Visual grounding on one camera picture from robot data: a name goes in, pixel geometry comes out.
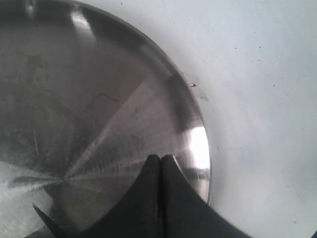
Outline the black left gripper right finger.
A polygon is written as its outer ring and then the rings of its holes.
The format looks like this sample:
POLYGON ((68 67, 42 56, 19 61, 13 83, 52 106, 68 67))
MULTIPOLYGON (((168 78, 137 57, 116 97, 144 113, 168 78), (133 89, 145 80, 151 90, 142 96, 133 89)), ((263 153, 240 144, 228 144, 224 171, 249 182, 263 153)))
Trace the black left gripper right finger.
POLYGON ((162 236, 164 238, 246 238, 194 191, 171 155, 161 159, 162 236))

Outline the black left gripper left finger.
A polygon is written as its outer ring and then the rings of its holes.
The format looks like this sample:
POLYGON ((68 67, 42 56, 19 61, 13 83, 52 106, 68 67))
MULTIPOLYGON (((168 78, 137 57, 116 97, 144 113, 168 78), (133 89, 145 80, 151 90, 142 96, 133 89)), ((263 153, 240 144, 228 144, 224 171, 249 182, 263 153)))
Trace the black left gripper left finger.
POLYGON ((159 233, 160 158, 149 155, 133 185, 80 238, 156 238, 159 233))

